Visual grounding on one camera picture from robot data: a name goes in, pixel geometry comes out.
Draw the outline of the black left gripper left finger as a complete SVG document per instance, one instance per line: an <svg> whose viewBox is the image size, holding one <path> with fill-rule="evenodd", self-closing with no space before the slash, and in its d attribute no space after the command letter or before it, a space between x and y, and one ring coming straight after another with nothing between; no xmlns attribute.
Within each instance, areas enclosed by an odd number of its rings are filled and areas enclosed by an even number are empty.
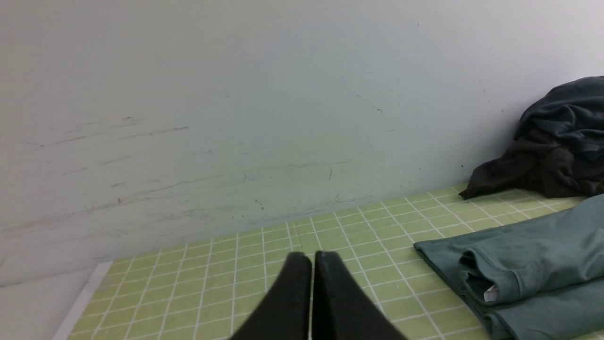
<svg viewBox="0 0 604 340"><path fill-rule="evenodd" d="M309 334L311 261L302 252L285 258L276 280L233 340L306 340Z"/></svg>

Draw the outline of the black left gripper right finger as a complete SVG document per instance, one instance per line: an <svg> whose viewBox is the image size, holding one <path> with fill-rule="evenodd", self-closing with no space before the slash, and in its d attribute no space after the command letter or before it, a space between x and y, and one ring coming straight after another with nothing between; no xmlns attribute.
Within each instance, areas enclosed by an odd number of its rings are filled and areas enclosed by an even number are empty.
<svg viewBox="0 0 604 340"><path fill-rule="evenodd" d="M311 308L313 340L405 340L333 251L317 251Z"/></svg>

